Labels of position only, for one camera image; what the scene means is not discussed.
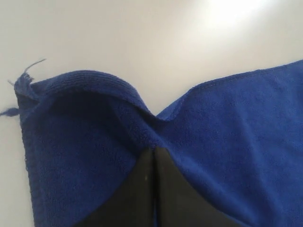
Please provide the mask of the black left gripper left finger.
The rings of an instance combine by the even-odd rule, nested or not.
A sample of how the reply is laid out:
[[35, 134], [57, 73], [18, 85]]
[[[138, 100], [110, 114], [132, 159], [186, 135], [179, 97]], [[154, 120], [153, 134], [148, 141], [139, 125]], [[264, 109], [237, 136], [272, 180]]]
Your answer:
[[153, 154], [141, 152], [125, 181], [113, 195], [78, 223], [79, 227], [154, 226]]

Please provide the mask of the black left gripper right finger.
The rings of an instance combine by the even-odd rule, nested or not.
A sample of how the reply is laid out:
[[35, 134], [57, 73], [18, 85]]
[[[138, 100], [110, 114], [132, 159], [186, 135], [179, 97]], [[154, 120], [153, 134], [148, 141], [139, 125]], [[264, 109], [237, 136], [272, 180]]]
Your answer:
[[165, 148], [154, 150], [159, 227], [238, 227], [185, 179]]

